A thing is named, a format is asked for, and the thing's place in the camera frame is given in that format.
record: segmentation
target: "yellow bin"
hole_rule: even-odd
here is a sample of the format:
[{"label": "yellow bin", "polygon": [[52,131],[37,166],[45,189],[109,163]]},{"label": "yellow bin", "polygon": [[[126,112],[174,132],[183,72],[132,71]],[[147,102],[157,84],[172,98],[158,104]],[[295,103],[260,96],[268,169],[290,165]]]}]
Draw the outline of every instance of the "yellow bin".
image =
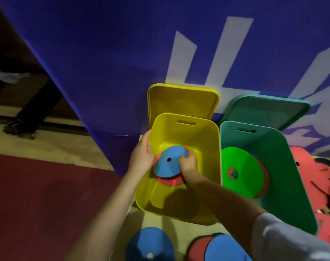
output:
[{"label": "yellow bin", "polygon": [[[198,172],[221,185],[219,128],[209,120],[218,102],[217,92],[211,89],[152,85],[148,90],[148,113],[154,157],[173,145],[189,147],[197,158]],[[217,222],[186,184],[169,187],[150,173],[136,189],[135,200],[141,210],[203,225]]]}]

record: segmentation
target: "red carpet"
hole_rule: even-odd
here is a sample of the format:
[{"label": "red carpet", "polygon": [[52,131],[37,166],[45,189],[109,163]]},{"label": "red carpet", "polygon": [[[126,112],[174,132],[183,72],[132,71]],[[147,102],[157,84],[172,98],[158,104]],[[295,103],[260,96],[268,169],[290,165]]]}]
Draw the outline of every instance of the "red carpet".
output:
[{"label": "red carpet", "polygon": [[63,260],[119,181],[113,171],[0,155],[0,260]]}]

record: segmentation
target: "yellow lid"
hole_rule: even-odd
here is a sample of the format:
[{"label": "yellow lid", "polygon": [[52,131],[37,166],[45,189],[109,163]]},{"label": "yellow lid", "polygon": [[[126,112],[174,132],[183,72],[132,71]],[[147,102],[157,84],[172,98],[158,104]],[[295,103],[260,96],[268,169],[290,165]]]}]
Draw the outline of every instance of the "yellow lid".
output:
[{"label": "yellow lid", "polygon": [[162,113],[211,119],[219,96],[215,90],[157,83],[147,93],[149,128]]}]

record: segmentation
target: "sleeve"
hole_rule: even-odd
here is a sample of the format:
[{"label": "sleeve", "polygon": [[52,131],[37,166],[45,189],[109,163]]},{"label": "sleeve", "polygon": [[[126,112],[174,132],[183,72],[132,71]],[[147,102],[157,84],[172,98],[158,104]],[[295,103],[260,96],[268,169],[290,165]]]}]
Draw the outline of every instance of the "sleeve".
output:
[{"label": "sleeve", "polygon": [[251,248],[254,261],[330,261],[330,244],[270,213],[255,220]]}]

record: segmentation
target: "plastic bin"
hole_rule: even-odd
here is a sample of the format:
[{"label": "plastic bin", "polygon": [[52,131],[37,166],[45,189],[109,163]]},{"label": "plastic bin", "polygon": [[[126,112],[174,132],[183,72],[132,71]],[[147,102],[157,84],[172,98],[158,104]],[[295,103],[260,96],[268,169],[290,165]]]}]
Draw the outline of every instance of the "plastic bin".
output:
[{"label": "plastic bin", "polygon": [[285,223],[315,235],[315,215],[283,134],[271,127],[233,121],[221,123],[220,134],[222,149],[244,149],[266,167],[269,189],[256,202]]},{"label": "plastic bin", "polygon": [[[189,147],[197,158],[198,172],[215,183],[222,183],[220,136],[214,122],[163,113],[155,119],[152,130],[149,142],[154,156],[173,145]],[[202,225],[217,222],[211,211],[186,185],[165,186],[154,178],[151,171],[138,185],[135,200],[145,212]]]}]

